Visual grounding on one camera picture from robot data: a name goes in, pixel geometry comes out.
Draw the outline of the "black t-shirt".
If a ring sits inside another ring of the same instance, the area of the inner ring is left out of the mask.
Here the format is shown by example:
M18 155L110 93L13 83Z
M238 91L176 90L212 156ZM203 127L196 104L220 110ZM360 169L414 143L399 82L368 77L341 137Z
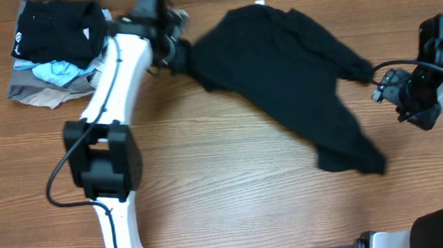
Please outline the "black t-shirt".
M296 9L253 4L227 12L190 48L188 75L236 92L318 152L325 171L383 175L387 159L337 95L339 79L370 82L372 66Z

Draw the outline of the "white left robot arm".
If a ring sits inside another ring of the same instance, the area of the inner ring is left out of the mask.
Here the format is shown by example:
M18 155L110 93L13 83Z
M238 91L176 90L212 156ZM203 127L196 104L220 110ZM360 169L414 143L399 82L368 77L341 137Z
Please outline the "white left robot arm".
M190 45L181 34L189 15L170 0L136 0L108 24L107 53L92 100L78 121L63 128L72 179L84 204L96 210L105 248L144 248L137 226L136 192L142 157L131 130L144 75L151 68L183 73Z

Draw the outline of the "black folded shirt on pile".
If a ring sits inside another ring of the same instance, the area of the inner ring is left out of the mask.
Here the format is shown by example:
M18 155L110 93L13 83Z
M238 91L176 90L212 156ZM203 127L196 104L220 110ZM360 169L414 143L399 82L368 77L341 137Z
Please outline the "black folded shirt on pile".
M102 52L106 33L106 17L94 1L27 1L11 56L39 64L65 61L83 70Z

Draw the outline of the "light blue folded garment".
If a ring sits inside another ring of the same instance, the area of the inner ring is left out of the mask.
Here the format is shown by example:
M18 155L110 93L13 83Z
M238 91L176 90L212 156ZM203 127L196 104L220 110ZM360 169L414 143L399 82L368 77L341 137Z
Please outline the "light blue folded garment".
M92 73L95 70L95 67L92 65L86 69L81 69L67 61L58 62L54 60L53 62L40 64L24 59L15 59L13 68L19 71L31 70L36 78L59 87L64 87L74 78Z

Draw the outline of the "beige folded garment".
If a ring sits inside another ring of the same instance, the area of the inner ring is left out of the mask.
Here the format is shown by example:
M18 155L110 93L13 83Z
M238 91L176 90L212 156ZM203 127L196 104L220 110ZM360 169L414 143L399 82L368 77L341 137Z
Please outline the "beige folded garment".
M44 88L42 91L26 96L20 100L22 104L27 104L36 107L48 107L54 110L56 107L65 103L68 100L75 100L77 98L85 97L93 94L93 91L84 92L62 92L56 89Z

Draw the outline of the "grey folded garment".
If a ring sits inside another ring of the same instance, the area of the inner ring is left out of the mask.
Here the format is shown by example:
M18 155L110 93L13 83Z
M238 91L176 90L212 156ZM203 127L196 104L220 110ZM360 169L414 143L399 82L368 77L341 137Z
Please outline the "grey folded garment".
M84 95L92 92L91 79L96 72L76 76L64 85L52 84L35 76L32 70L13 70L7 89L10 100L26 100L29 96L48 96L49 98L65 98L68 96Z

